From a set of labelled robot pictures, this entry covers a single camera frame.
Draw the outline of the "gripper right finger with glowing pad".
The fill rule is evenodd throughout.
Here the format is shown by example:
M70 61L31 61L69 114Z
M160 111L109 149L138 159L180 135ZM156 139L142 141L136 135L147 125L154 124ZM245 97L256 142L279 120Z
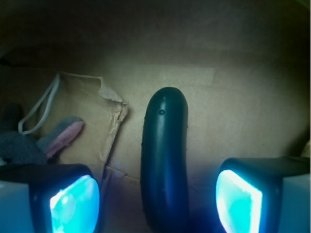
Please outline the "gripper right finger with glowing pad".
M308 157L229 158L217 176L215 200L226 233L309 233Z

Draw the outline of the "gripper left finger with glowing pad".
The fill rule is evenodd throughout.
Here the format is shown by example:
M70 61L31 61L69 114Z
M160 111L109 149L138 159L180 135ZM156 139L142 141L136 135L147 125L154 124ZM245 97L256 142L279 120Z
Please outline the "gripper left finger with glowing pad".
M2 233L93 233L99 211L99 185L85 165L0 167Z

